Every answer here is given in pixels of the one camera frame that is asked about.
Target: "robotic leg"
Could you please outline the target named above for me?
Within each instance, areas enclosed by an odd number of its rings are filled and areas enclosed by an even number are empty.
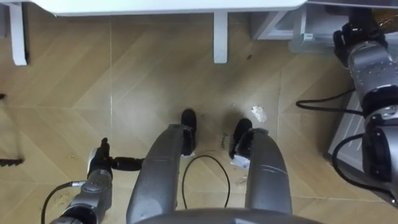
[[[109,144],[90,156],[88,180],[60,218],[51,224],[99,224],[112,204],[112,169],[140,170],[132,191],[126,220],[128,224],[159,215],[169,215],[177,205],[178,171],[181,155],[189,156],[195,148],[196,116],[171,124],[155,141],[145,159],[109,156]],[[264,129],[243,128],[230,156],[243,156],[250,161],[245,207],[292,213],[289,178],[277,144]]]

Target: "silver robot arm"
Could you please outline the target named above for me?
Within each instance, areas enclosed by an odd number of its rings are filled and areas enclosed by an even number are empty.
[[[112,169],[138,171],[143,159],[109,156],[110,146],[104,138],[88,159],[87,181],[71,204],[50,224],[100,224],[112,206]]]
[[[370,9],[354,9],[335,32],[335,54],[349,69],[363,109],[363,169],[397,198],[398,69]]]

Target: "floor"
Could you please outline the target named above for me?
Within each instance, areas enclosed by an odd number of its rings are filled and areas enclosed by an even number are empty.
[[[227,153],[244,116],[277,140],[295,214],[327,224],[396,223],[394,208],[345,183],[322,158],[340,116],[294,105],[351,86],[332,55],[294,54],[287,42],[253,41],[246,14],[230,15],[228,63],[215,65],[211,14],[56,18],[34,5],[26,9],[29,65],[14,66],[9,39],[0,40],[0,90],[9,96],[0,102],[0,157],[25,159],[0,168],[1,223],[39,223],[56,185],[85,178],[88,154],[101,138],[110,139],[114,156],[144,157],[188,107],[198,115],[197,154],[216,156],[231,178],[229,207],[244,205],[247,171],[230,165]],[[251,112],[254,106],[264,110],[263,119]],[[181,170],[188,161],[182,159]],[[136,177],[114,172],[104,223],[125,222]],[[225,179],[210,160],[193,165],[186,188],[190,208],[223,206]],[[56,194],[47,220],[77,192]]]

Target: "black cable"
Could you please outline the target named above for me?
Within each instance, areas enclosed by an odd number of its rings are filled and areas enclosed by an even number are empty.
[[[332,97],[325,98],[325,99],[319,99],[319,100],[298,100],[296,102],[296,106],[301,108],[301,109],[305,109],[305,110],[324,111],[324,112],[337,112],[337,113],[350,113],[350,114],[356,114],[356,115],[363,116],[363,113],[361,111],[356,111],[356,110],[341,109],[341,108],[324,108],[324,107],[319,107],[319,106],[307,106],[307,105],[304,105],[304,104],[309,104],[309,103],[324,103],[324,102],[327,102],[327,101],[335,100],[337,98],[340,98],[342,96],[350,94],[350,93],[352,93],[354,91],[355,91],[355,89],[353,88],[353,89],[350,89],[348,91],[345,91],[344,93],[340,93],[339,95],[332,96]]]
[[[54,190],[52,190],[52,191],[50,192],[50,194],[47,196],[47,198],[45,199],[44,204],[43,204],[41,224],[45,224],[45,211],[46,211],[46,209],[47,209],[47,205],[49,204],[49,201],[50,201],[51,197],[52,197],[57,191],[62,190],[62,189],[65,189],[65,188],[67,188],[67,187],[71,187],[72,184],[73,184],[73,182],[68,182],[68,183],[59,185],[58,187],[56,187]]]
[[[221,163],[220,163],[216,158],[214,158],[213,156],[209,156],[209,155],[202,155],[202,156],[198,156],[198,157],[192,159],[192,160],[188,163],[187,168],[185,168],[184,175],[182,176],[182,187],[181,187],[181,191],[182,191],[182,200],[183,200],[183,202],[184,202],[184,207],[185,207],[185,209],[188,209],[188,207],[187,207],[187,201],[185,200],[185,191],[184,191],[185,176],[186,176],[187,171],[188,171],[189,167],[191,166],[192,162],[195,161],[195,160],[197,160],[197,159],[199,159],[199,158],[202,158],[202,157],[207,157],[207,158],[210,158],[210,159],[213,159],[214,161],[216,161],[216,163],[221,167],[221,169],[223,170],[223,172],[224,172],[224,174],[225,174],[226,181],[227,181],[227,183],[228,183],[228,194],[227,194],[227,196],[226,196],[225,205],[224,205],[224,208],[226,208],[226,206],[228,205],[229,196],[231,195],[231,184],[230,184],[230,182],[229,182],[229,177],[228,177],[228,174],[226,173],[226,171],[225,171],[223,165],[221,165]]]
[[[347,176],[345,176],[345,174],[341,171],[341,169],[338,167],[338,160],[337,160],[337,155],[340,151],[340,149],[347,143],[349,143],[350,141],[354,141],[356,139],[360,139],[363,137],[363,134],[357,134],[351,137],[348,137],[344,140],[342,140],[339,144],[337,144],[337,146],[335,147],[335,150],[333,151],[333,154],[331,156],[331,163],[333,164],[333,168],[335,169],[335,171],[337,172],[337,174],[345,181],[347,181],[348,183],[362,188],[362,189],[366,189],[366,190],[372,190],[375,192],[380,192],[382,194],[386,194],[388,196],[390,196],[390,198],[394,198],[394,196],[391,194],[390,191],[386,190],[386,189],[382,189],[380,187],[376,187],[376,186],[370,186],[370,185],[366,185],[366,184],[361,184],[355,180],[351,180],[350,178],[348,178]]]

